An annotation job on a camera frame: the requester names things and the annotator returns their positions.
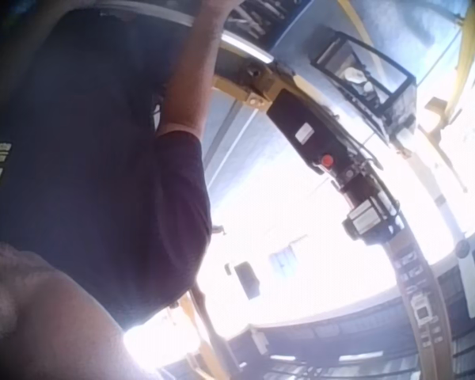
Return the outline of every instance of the blurry skin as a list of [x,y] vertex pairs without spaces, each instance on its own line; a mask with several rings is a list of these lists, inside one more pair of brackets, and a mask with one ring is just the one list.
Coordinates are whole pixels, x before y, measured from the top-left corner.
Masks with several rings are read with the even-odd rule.
[[0,245],[0,377],[153,378],[79,285],[34,253]]
[[[221,34],[242,0],[203,0],[168,83],[160,135],[201,138]],[[0,112],[58,21],[94,0],[43,0],[0,48]],[[34,253],[0,244],[0,378],[147,379],[117,323],[71,278]]]

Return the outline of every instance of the dark t-shirt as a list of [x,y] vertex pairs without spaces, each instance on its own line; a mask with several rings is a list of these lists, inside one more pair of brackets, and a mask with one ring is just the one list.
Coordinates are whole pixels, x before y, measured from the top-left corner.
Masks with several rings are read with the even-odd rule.
[[156,61],[134,27],[69,15],[0,116],[0,241],[40,254],[125,329],[190,288],[211,236],[200,142],[154,137]]

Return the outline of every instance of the person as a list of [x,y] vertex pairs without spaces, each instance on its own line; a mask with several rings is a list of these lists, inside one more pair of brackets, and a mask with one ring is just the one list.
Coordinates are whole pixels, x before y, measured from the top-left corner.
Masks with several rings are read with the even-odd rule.
[[[211,237],[200,140],[241,2],[202,0],[156,130],[162,49],[134,49],[134,23],[78,10],[95,0],[39,1],[0,47],[0,257],[12,260],[0,266],[0,363],[12,378],[123,378],[97,376],[115,357],[102,343],[194,284]],[[24,251],[42,264],[22,281]]]

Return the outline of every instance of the fluorescent light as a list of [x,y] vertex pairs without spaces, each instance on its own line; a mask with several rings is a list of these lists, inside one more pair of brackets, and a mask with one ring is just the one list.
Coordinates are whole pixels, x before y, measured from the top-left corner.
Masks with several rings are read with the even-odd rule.
[[383,351],[379,352],[370,352],[368,354],[360,354],[360,355],[342,355],[340,356],[341,362],[355,362],[358,360],[367,360],[373,358],[379,358],[383,356]]
[[273,360],[282,360],[284,362],[293,362],[293,361],[295,361],[295,356],[271,355],[269,357]]
[[225,31],[222,35],[222,41],[231,44],[235,48],[250,54],[266,64],[269,64],[274,60],[274,58],[267,52],[260,50],[258,47],[253,46],[250,42],[243,40],[241,37],[236,36],[233,33]]

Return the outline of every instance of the t-shirt sleeve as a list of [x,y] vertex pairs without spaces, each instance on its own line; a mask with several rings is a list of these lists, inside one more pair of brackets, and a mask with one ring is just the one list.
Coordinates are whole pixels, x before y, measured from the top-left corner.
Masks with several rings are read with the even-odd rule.
[[155,140],[161,195],[156,209],[165,253],[179,276],[193,280],[211,240],[211,210],[194,135],[175,131]]

